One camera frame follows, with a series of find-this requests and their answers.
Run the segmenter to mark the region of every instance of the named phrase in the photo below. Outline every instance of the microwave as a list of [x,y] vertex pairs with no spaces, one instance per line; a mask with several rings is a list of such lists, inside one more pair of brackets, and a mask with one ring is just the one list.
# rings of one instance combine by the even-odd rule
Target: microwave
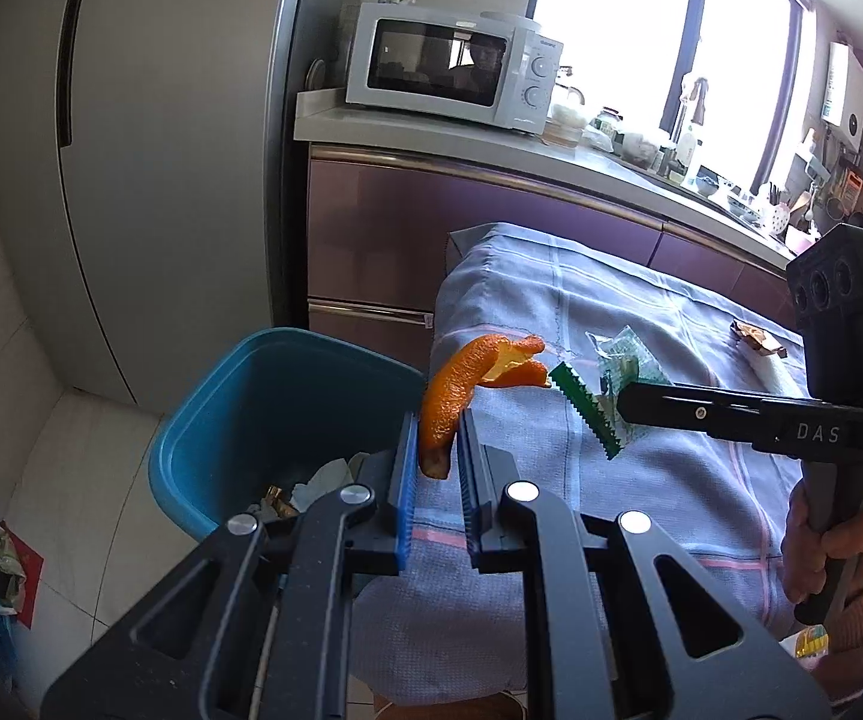
[[539,29],[519,16],[366,2],[346,100],[540,133],[563,46]]

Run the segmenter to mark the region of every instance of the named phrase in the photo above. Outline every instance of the orange peel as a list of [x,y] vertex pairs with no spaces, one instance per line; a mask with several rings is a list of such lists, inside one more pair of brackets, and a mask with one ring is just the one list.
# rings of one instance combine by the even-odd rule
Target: orange peel
[[458,418],[476,386],[551,386],[548,369],[532,359],[543,351],[538,336],[511,341],[492,334],[466,343],[444,364],[425,390],[418,424],[418,462],[425,476],[447,479]]

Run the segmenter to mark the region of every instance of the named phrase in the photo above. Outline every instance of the person's arm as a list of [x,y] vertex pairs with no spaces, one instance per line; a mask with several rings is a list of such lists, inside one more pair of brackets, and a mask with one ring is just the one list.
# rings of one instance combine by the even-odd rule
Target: person's arm
[[784,592],[793,603],[821,590],[828,557],[860,556],[844,611],[826,623],[831,651],[801,661],[831,699],[852,696],[863,689],[863,514],[818,536],[807,527],[807,501],[798,485],[791,494],[781,553]]

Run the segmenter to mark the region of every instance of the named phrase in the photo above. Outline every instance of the hand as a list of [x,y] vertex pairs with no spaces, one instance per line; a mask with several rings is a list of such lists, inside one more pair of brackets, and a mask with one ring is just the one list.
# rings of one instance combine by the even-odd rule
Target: hand
[[859,594],[863,590],[863,512],[819,536],[807,525],[807,499],[804,484],[799,482],[791,490],[781,555],[784,557],[784,594],[791,603],[802,603],[808,595],[821,592],[825,586],[828,557],[847,560],[861,556],[855,579],[847,591],[849,597]]

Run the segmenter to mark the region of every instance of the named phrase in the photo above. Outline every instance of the white countertop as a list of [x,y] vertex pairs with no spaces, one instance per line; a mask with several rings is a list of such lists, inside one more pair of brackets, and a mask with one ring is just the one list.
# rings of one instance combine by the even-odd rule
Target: white countertop
[[329,98],[325,93],[303,95],[299,95],[295,119],[298,141],[409,151],[512,170],[699,230],[781,271],[793,256],[785,253],[778,242],[751,232],[727,215],[653,184],[634,170],[588,148],[548,146],[539,138],[521,132],[422,114],[346,104],[327,107],[333,103],[326,101]]

